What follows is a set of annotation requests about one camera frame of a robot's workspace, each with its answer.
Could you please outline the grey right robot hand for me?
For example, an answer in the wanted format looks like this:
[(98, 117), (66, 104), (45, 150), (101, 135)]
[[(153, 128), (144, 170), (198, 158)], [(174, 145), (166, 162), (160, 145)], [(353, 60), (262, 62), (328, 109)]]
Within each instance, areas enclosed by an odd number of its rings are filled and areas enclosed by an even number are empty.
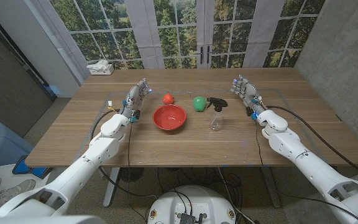
[(239, 78), (233, 79), (231, 92), (242, 100), (248, 116), (257, 118), (267, 110), (256, 87), (243, 76), (239, 75)]

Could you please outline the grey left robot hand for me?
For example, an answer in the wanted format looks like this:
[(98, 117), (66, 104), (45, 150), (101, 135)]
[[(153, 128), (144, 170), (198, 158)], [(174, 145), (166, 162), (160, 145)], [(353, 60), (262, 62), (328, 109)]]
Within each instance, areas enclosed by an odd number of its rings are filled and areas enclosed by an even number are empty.
[(143, 99), (151, 92), (152, 89), (148, 87), (147, 79), (141, 79), (130, 89), (119, 113), (127, 118), (132, 118), (134, 113), (140, 110)]

